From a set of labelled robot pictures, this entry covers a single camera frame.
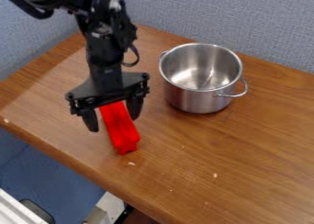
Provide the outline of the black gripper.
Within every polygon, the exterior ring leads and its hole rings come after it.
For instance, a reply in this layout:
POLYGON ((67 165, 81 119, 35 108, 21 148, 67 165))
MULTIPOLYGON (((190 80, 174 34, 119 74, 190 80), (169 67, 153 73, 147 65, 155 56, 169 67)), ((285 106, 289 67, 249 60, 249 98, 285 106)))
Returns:
POLYGON ((133 120, 142 113, 143 99, 150 93, 149 73, 123 72, 121 62, 89 60, 90 76, 67 94, 70 113, 83 117, 86 127, 98 132, 95 108, 127 101, 127 112, 133 120))

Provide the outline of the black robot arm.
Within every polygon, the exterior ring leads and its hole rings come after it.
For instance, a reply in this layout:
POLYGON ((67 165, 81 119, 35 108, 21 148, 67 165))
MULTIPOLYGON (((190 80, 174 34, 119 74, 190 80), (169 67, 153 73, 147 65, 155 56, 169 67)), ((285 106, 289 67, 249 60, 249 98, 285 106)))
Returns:
POLYGON ((37 19, 47 19, 58 9, 75 16, 86 39, 90 74, 86 81, 66 93, 70 113, 82 117, 90 131, 98 131, 97 109, 125 101, 131 118, 142 113, 150 93, 149 73, 127 73, 138 63, 126 62, 127 51, 138 49, 138 28, 127 15, 125 0, 8 0, 37 19))

